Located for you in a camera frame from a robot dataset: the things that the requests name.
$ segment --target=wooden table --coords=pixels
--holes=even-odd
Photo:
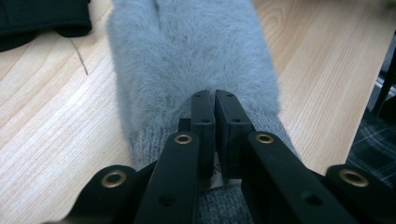
[[[0,53],[0,223],[64,217],[100,169],[130,165],[106,36],[109,1],[90,3],[92,33],[42,34]],[[256,0],[279,72],[281,119],[303,162],[345,161],[396,28],[370,0]]]

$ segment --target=wooden surface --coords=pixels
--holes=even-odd
[[[394,12],[370,0],[255,5],[279,72],[281,119],[304,163],[324,173],[346,159]],[[106,38],[111,8],[90,3],[88,36],[47,32],[0,53],[0,223],[62,218],[97,171],[130,164]]]

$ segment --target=plaid fabric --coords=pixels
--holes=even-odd
[[[396,127],[365,112],[346,164],[357,166],[396,189]]]

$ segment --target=gray fuzzy glove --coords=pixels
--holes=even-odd
[[[113,0],[108,21],[120,115],[137,170],[190,117],[191,95],[235,94],[258,131],[293,150],[280,120],[276,70],[249,0]],[[200,197],[203,223],[250,223],[239,186]]]

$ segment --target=glove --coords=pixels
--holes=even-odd
[[[92,28],[87,0],[2,0],[0,52],[32,41],[52,28],[64,37],[86,35]]]
[[[235,94],[256,130],[278,135],[295,153],[277,117],[276,70],[249,0],[113,3],[107,31],[135,169],[158,159],[202,90]],[[202,223],[252,222],[239,186],[204,193],[199,207]]]

